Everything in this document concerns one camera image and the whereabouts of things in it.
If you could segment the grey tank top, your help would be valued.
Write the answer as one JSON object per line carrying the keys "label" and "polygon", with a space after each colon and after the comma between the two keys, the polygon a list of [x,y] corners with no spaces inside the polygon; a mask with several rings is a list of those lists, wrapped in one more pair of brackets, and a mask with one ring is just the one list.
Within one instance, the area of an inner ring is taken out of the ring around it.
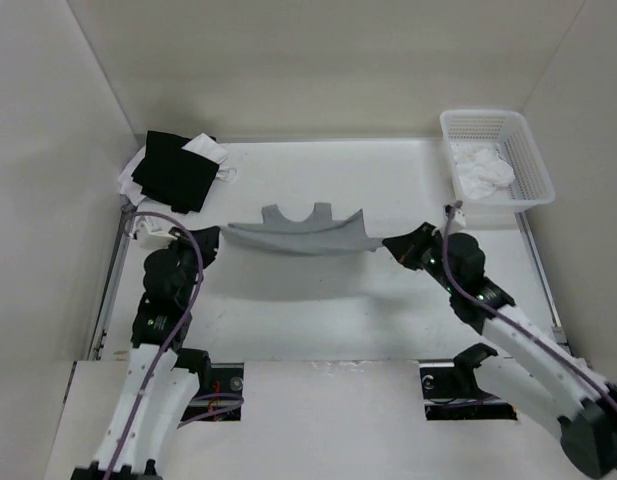
{"label": "grey tank top", "polygon": [[362,210],[336,220],[330,203],[316,202],[307,218],[294,221],[272,204],[261,215],[260,223],[222,226],[224,238],[243,248],[291,256],[340,256],[383,247],[382,238],[367,234]]}

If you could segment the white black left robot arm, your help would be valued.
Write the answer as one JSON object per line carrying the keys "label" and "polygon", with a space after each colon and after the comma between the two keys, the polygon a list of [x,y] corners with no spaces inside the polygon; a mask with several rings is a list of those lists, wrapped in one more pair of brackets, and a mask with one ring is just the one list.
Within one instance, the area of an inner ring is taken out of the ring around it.
{"label": "white black left robot arm", "polygon": [[158,478],[166,444],[189,403],[211,390],[208,353],[183,343],[203,270],[218,253],[220,229],[174,227],[165,240],[143,264],[144,292],[112,419],[90,465],[74,469],[75,479]]}

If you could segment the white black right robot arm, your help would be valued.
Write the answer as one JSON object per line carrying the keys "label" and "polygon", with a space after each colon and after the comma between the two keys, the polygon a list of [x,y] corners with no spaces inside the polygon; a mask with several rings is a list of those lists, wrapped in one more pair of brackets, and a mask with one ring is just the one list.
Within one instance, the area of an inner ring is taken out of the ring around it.
{"label": "white black right robot arm", "polygon": [[451,380],[459,393],[488,393],[512,404],[591,479],[617,471],[617,382],[576,360],[531,322],[486,276],[486,257],[473,236],[424,223],[382,244],[401,266],[424,271],[441,285],[455,315],[482,337],[453,360]]}

